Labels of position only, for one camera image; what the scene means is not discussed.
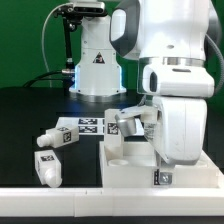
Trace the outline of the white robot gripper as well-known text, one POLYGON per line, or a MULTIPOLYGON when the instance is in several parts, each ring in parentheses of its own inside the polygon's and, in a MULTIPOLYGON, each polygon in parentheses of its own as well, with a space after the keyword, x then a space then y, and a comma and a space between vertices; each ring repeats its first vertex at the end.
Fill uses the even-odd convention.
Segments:
POLYGON ((158 183, 171 185, 173 165, 194 165, 200 158, 207 104, 203 99, 158 96, 152 104, 158 112, 155 124, 146 127, 146 139, 162 157, 157 159, 158 183))

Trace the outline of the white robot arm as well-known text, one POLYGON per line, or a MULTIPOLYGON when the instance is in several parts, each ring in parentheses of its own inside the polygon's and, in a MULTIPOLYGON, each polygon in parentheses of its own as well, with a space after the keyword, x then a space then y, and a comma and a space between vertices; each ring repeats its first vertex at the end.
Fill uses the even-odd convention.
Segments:
POLYGON ((100 144, 106 188, 216 188, 219 168, 203 152, 207 98, 215 91, 204 67, 214 16, 211 0, 122 0, 112 14, 110 42, 139 63, 146 105, 109 109, 100 144))

